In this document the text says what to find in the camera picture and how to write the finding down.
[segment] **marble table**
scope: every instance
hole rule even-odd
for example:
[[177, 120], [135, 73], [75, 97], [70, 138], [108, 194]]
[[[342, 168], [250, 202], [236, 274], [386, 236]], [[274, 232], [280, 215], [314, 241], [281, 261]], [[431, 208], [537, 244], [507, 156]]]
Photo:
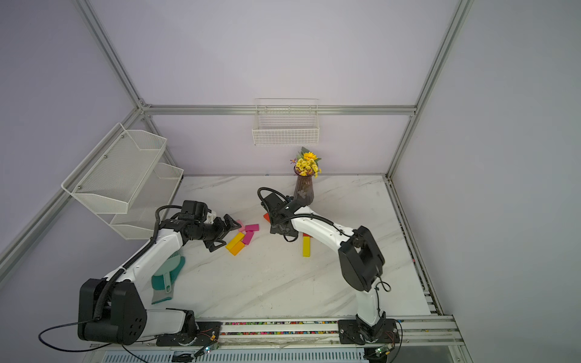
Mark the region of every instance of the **marble table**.
[[[256, 190], [267, 186], [291, 195], [295, 181], [292, 176], [185, 177], [173, 204], [205, 202], [218, 216], [228, 213], [245, 224], [259, 224], [260, 231], [237, 256], [226, 248], [210, 253], [202, 242], [188, 242], [174, 298], [157, 306], [194, 310], [198, 318], [354, 316], [354, 290], [341, 275], [335, 251], [312, 240], [311, 257], [303, 257], [302, 238], [289, 243], [269, 233]], [[390, 316], [430, 315], [382, 177], [320, 176], [314, 190], [314, 211], [373, 233], [385, 258], [382, 278], [392, 287], [389, 293], [380, 289], [381, 309]]]

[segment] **wire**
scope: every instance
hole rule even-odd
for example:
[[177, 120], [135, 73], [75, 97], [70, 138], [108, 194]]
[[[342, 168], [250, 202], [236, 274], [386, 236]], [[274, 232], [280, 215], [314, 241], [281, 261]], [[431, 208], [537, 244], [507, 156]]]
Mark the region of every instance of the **wire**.
[[138, 340], [138, 341], [137, 341], [137, 342], [135, 342], [135, 343], [145, 343], [145, 342], [151, 342], [152, 340], [156, 340], [156, 339], [157, 339], [157, 336], [156, 336], [155, 338], [151, 338], [151, 339], [148, 339], [148, 340]]
[[381, 279], [381, 276], [378, 276], [378, 278], [379, 278], [379, 282], [375, 284], [375, 295], [377, 296], [377, 314], [379, 316], [381, 316], [381, 311], [379, 310], [379, 287], [378, 287], [378, 285], [381, 284], [381, 287], [383, 288], [383, 290], [385, 292], [390, 292], [392, 290], [392, 287], [390, 286], [390, 284], [388, 284], [387, 282], [383, 281]]
[[399, 354], [399, 351], [401, 350], [401, 343], [403, 342], [403, 327], [401, 326], [401, 323], [399, 322], [399, 320], [396, 320], [396, 321], [400, 325], [400, 329], [401, 329], [400, 346], [397, 348], [396, 355], [393, 356], [393, 359], [391, 360], [391, 363], [393, 363], [393, 361], [396, 360], [397, 355]]
[[144, 363], [149, 363], [147, 362], [145, 359], [139, 358], [137, 355], [133, 354], [132, 352], [129, 351], [129, 349], [125, 348], [125, 346], [122, 344], [121, 347], [123, 349], [125, 349], [126, 352], [128, 352], [129, 354], [133, 355], [135, 358], [139, 359], [140, 361], [144, 362]]
[[153, 227], [153, 236], [149, 239], [147, 245], [145, 245], [141, 250], [139, 250], [138, 253], [133, 255], [133, 257], [131, 257], [127, 262], [125, 262], [123, 266], [121, 266], [121, 268], [118, 269], [117, 272], [115, 272], [115, 274], [106, 282], [105, 287], [103, 287], [103, 290], [101, 290], [99, 298], [97, 299], [97, 303], [95, 304], [95, 311], [93, 312], [93, 321], [101, 320], [103, 316], [103, 309], [105, 307], [105, 303], [107, 302], [109, 294], [111, 294], [111, 289], [113, 288], [113, 285], [115, 285], [119, 277], [123, 274], [123, 272], [125, 272], [131, 265], [133, 265], [133, 263], [139, 260], [139, 258], [141, 258], [141, 256], [143, 256], [156, 243], [157, 234], [159, 233], [159, 224], [161, 223], [161, 217], [159, 216], [159, 212], [169, 208], [181, 209], [182, 206], [168, 205], [161, 206], [158, 209], [156, 209], [155, 225]]
[[393, 338], [392, 334], [390, 332], [385, 332], [385, 333], [389, 336], [389, 339], [392, 340], [393, 347], [395, 348], [396, 347], [396, 341]]
[[193, 356], [191, 353], [182, 353], [180, 355], [175, 355], [171, 358], [172, 362], [189, 363], [193, 361]]
[[79, 324], [84, 324], [84, 323], [88, 323], [88, 322], [91, 322], [91, 320], [87, 320], [87, 321], [78, 321], [78, 322], [76, 322], [76, 323], [70, 323], [70, 324], [57, 325], [57, 326], [53, 326], [53, 327], [51, 327], [51, 328], [48, 328], [48, 329], [44, 329], [42, 332], [40, 332], [40, 333], [38, 334], [38, 340], [40, 340], [40, 342], [41, 342], [42, 344], [46, 345], [46, 346], [47, 346], [47, 347], [49, 347], [49, 348], [53, 348], [54, 350], [58, 350], [58, 351], [64, 351], [64, 352], [67, 352], [67, 353], [83, 353], [83, 352], [86, 352], [86, 351], [93, 351], [93, 350], [97, 350], [97, 349], [99, 349], [99, 348], [102, 348], [102, 347], [110, 346], [110, 345], [111, 345], [111, 343], [108, 343], [108, 344], [105, 344], [105, 345], [102, 345], [102, 346], [99, 346], [99, 347], [95, 347], [95, 348], [90, 348], [90, 349], [71, 350], [71, 349], [62, 349], [62, 348], [55, 347], [55, 346], [53, 346], [53, 345], [51, 345], [51, 344], [49, 344], [49, 343], [45, 342], [45, 341], [42, 339], [42, 335], [43, 335], [44, 333], [46, 333], [47, 331], [49, 331], [49, 330], [52, 330], [52, 329], [58, 329], [58, 328], [64, 328], [65, 326], [72, 326], [72, 325], [79, 325]]
[[345, 232], [343, 232], [342, 229], [337, 228], [337, 226], [335, 225], [335, 223], [325, 217], [322, 217], [320, 215], [317, 214], [294, 214], [294, 215], [290, 215], [288, 217], [285, 217], [283, 219], [281, 219], [278, 223], [274, 224], [273, 227], [283, 224], [284, 222], [288, 222], [290, 220], [294, 220], [295, 218], [311, 218], [312, 220], [319, 220], [322, 222], [325, 222], [329, 225], [332, 225], [337, 231], [339, 231], [340, 234], [342, 234], [343, 236], [347, 236], [347, 237], [353, 237], [356, 232], [355, 230], [353, 231], [352, 235], [346, 235]]
[[272, 225], [272, 223], [274, 221], [274, 219], [272, 218], [272, 211], [268, 208], [268, 203], [266, 203], [266, 200], [264, 200], [264, 197], [262, 197], [262, 194], [261, 194], [262, 191], [269, 191], [269, 192], [275, 193], [275, 194], [281, 196], [282, 200], [284, 200], [286, 202], [288, 202], [288, 198], [284, 194], [282, 194], [281, 192], [275, 191], [274, 189], [267, 188], [265, 186], [258, 188], [258, 191], [257, 191], [258, 198], [262, 202], [264, 209], [266, 209], [266, 213], [268, 214], [268, 219], [270, 219], [270, 224]]
[[294, 241], [296, 241], [296, 240], [298, 240], [298, 239], [299, 239], [299, 236], [298, 236], [298, 235], [297, 235], [297, 237], [295, 237], [295, 239], [291, 239], [291, 240], [288, 240], [288, 239], [286, 238], [286, 235], [282, 235], [282, 237], [284, 237], [285, 241], [287, 241], [287, 242], [294, 242]]

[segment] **wall-mounted basket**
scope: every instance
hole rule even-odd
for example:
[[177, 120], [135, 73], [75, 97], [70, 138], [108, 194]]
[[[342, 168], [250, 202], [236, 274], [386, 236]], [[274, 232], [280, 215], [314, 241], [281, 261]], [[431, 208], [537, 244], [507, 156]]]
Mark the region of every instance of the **wall-mounted basket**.
[[316, 99], [257, 99], [256, 118], [252, 128], [254, 144], [317, 145], [317, 103]]
[[[171, 203], [184, 169], [158, 163], [127, 214], [116, 214], [110, 223], [125, 239], [148, 239], [155, 226], [155, 210]], [[161, 214], [163, 219], [167, 209]]]
[[68, 179], [61, 184], [95, 214], [128, 213], [166, 149], [167, 139], [150, 132], [125, 130], [121, 124], [112, 132], [119, 135], [80, 182], [68, 188]]

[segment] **yellow block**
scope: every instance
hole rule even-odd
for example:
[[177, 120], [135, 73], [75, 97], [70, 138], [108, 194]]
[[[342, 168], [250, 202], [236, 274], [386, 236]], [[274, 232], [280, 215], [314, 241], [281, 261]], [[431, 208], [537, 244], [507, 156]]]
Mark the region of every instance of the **yellow block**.
[[230, 241], [230, 243], [226, 245], [226, 249], [227, 249], [228, 251], [231, 251], [231, 250], [232, 250], [232, 248], [233, 248], [234, 246], [236, 246], [236, 244], [237, 244], [238, 242], [242, 241], [242, 239], [243, 239], [243, 238], [244, 238], [244, 233], [242, 233], [242, 232], [238, 233], [238, 234], [236, 235], [236, 237], [232, 238], [232, 241]]
[[311, 237], [303, 236], [303, 257], [311, 257]]
[[242, 241], [238, 241], [238, 243], [230, 249], [230, 253], [236, 256], [244, 247], [246, 247], [246, 245]]

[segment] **pink block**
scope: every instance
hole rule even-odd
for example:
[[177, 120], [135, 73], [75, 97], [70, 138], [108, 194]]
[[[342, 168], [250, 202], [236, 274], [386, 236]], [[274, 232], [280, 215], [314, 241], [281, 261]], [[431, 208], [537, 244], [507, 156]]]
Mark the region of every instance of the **pink block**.
[[242, 243], [248, 246], [250, 244], [250, 240], [252, 240], [252, 237], [254, 237], [254, 232], [247, 231], [244, 239], [242, 239]]
[[256, 232], [260, 230], [260, 226], [257, 224], [250, 224], [246, 226], [246, 231], [252, 231], [252, 232]]

